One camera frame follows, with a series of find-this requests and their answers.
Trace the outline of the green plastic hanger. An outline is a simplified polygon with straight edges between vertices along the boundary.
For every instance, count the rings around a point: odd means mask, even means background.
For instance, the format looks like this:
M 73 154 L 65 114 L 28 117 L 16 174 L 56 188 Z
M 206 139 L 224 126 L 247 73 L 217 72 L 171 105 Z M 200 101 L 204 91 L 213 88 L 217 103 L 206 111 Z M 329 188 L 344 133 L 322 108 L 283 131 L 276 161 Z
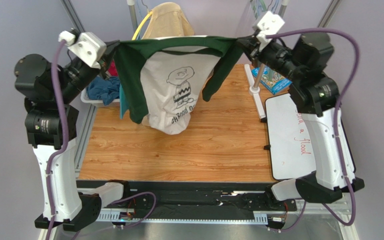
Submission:
M 268 10 L 264 0 L 250 0 L 249 2 L 250 9 L 255 19 Z

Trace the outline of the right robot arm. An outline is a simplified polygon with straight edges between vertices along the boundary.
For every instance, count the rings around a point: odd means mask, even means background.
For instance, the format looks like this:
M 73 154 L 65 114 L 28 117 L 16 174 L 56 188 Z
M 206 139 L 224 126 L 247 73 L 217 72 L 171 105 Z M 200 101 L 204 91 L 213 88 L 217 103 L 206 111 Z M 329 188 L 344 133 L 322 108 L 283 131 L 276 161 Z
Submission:
M 237 45 L 249 60 L 262 63 L 291 81 L 288 93 L 309 131 L 316 169 L 311 173 L 277 181 L 265 188 L 266 203 L 276 207 L 286 200 L 331 204 L 343 193 L 353 195 L 365 187 L 356 169 L 341 120 L 344 91 L 324 72 L 334 53 L 329 29 L 299 30 L 293 48 L 270 36 L 261 47 L 255 35 L 240 37 Z

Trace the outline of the green and white t-shirt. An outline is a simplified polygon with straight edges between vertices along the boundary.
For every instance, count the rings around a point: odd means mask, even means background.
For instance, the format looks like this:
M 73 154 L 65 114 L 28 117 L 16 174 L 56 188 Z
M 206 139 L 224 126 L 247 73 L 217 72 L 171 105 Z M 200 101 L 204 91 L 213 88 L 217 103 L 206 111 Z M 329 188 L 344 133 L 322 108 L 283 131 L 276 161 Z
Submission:
M 132 122 L 177 135 L 242 56 L 236 38 L 181 36 L 122 41 L 113 60 Z

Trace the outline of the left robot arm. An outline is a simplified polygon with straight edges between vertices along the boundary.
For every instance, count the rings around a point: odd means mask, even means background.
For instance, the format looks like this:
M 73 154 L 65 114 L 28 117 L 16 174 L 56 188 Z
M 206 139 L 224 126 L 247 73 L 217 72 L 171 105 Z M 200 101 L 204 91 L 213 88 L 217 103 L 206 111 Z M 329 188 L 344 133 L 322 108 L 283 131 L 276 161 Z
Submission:
M 38 229 L 58 226 L 77 233 L 94 223 L 101 209 L 130 193 L 124 180 L 110 180 L 79 192 L 75 172 L 79 111 L 71 102 L 98 75 L 109 68 L 118 40 L 104 42 L 91 32 L 76 29 L 58 36 L 59 47 L 74 54 L 66 66 L 40 54 L 28 54 L 14 67 L 15 89 L 24 95 L 24 125 L 40 167 L 44 194 L 43 213 L 35 220 Z

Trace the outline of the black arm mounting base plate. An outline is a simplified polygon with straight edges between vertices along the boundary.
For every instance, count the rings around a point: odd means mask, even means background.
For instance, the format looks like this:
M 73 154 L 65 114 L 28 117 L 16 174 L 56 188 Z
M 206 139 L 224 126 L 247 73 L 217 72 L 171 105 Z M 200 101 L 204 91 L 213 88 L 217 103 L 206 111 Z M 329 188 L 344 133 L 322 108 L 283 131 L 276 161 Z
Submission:
M 133 211 L 134 217 L 170 220 L 251 220 L 254 212 L 296 213 L 294 200 L 277 208 L 266 205 L 267 183 L 131 181 L 132 200 L 115 203 Z

